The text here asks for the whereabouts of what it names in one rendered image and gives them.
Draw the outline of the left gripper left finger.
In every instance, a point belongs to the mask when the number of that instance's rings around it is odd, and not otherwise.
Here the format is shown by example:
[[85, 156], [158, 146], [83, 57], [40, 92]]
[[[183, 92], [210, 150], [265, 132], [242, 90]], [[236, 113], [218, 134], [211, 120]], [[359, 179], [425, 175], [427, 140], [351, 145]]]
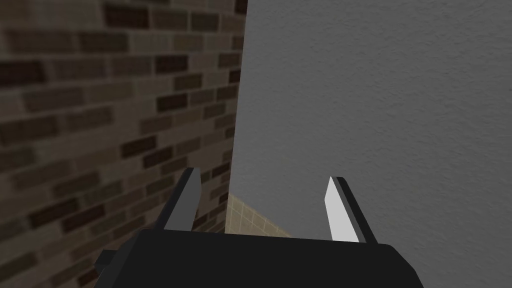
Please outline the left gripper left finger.
[[154, 224], [157, 230], [190, 232], [202, 193], [201, 171], [186, 168]]

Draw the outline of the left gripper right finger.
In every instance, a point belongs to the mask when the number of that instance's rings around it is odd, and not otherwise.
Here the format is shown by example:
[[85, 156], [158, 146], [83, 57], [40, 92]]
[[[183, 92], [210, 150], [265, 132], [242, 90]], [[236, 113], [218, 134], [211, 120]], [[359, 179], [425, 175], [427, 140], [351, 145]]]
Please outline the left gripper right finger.
[[332, 176], [329, 178], [324, 203], [332, 240], [378, 243], [353, 192], [343, 177]]

